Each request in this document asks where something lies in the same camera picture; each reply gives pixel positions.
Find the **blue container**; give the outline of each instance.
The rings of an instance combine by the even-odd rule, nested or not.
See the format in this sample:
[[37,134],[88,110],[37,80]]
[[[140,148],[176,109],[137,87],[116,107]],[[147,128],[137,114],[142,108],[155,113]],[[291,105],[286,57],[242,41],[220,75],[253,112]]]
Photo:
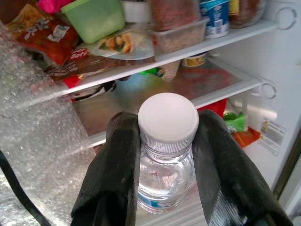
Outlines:
[[205,37],[209,39],[225,36],[229,32],[229,0],[202,0],[201,14],[210,19]]

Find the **label on refrigerator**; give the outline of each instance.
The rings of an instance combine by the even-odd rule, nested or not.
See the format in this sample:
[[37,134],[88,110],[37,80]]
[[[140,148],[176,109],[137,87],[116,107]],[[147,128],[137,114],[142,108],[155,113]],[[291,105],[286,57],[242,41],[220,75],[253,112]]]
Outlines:
[[264,118],[258,143],[278,156],[285,132],[286,129],[283,126]]

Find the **bottle label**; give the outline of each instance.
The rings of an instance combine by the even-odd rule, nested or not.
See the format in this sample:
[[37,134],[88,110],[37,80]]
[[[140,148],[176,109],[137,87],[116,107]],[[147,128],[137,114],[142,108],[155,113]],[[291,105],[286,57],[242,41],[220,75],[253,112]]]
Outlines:
[[148,198],[144,197],[140,193],[138,193],[138,198],[141,202],[144,203],[144,205],[155,208],[155,209],[158,209],[158,210],[174,206],[175,203],[176,203],[176,201],[172,201],[172,202],[154,201],[154,200],[151,200],[151,199],[148,199]]
[[229,2],[229,15],[239,14],[239,0],[230,0]]

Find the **sticker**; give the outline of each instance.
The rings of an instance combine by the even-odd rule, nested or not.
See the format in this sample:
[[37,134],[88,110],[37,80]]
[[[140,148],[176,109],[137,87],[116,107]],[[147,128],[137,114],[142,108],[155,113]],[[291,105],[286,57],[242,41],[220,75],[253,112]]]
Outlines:
[[50,41],[59,42],[67,33],[70,27],[63,26],[63,25],[57,25],[55,29],[53,30],[53,33],[50,34],[47,38]]
[[230,0],[229,2],[229,15],[239,14],[239,0]]
[[279,124],[264,118],[261,125],[261,137],[258,143],[278,156],[286,129]]

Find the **white bottle cap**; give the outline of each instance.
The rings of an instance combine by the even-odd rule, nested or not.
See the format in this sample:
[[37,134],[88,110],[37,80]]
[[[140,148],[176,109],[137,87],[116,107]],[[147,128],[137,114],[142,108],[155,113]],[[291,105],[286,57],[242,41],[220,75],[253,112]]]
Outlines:
[[138,124],[141,140],[155,154],[178,156],[193,141],[198,129],[198,112],[187,98],[161,93],[142,104]]

